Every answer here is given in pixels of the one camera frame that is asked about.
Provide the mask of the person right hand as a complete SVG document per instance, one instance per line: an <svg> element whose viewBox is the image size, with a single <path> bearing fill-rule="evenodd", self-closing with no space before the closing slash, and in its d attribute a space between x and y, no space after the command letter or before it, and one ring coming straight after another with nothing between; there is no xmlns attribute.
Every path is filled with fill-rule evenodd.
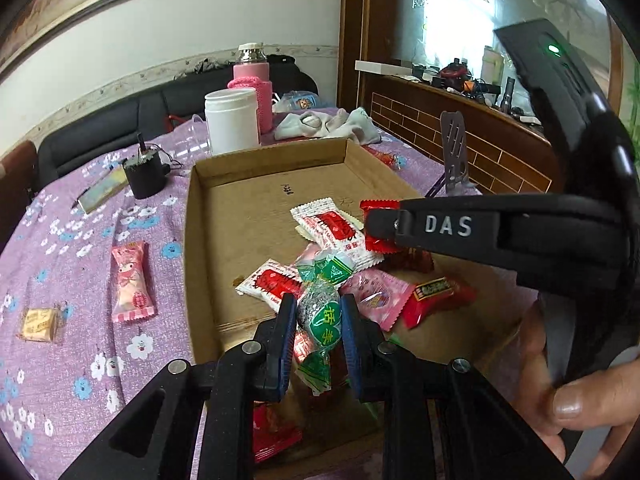
<svg viewBox="0 0 640 480"><path fill-rule="evenodd" d="M549 375L546 333L538 304L525 313L520 329L521 371L514 408L536 431L558 460L565 458L563 429L611 431L586 470L586 479L605 473L639 417L639 362L600 370L555 389Z"/></svg>

